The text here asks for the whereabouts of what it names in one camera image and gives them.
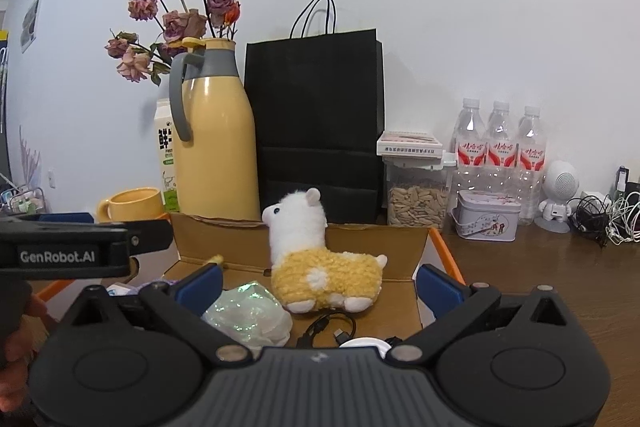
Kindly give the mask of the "person's left hand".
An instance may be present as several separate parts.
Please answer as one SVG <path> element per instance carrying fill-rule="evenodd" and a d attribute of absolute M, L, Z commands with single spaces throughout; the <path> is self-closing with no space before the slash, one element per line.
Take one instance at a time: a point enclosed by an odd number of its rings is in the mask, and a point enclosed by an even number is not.
<path fill-rule="evenodd" d="M 25 401 L 29 364 L 47 337 L 49 319 L 46 304 L 37 296 L 31 295 L 20 326 L 3 343 L 2 353 L 6 357 L 6 367 L 1 371 L 2 413 L 18 410 Z"/>

